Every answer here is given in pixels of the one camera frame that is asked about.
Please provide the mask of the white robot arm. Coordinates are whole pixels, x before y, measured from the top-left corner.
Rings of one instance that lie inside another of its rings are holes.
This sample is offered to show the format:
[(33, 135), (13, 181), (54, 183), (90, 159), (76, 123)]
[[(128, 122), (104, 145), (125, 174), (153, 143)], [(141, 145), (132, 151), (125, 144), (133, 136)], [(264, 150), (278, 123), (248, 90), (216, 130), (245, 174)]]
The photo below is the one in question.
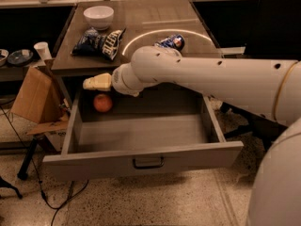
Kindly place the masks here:
[(246, 226), (301, 226), (301, 62), (183, 57), (175, 49), (145, 46), (112, 74), (85, 80), (83, 88), (136, 96), (164, 82), (212, 95), (287, 127), (258, 169)]

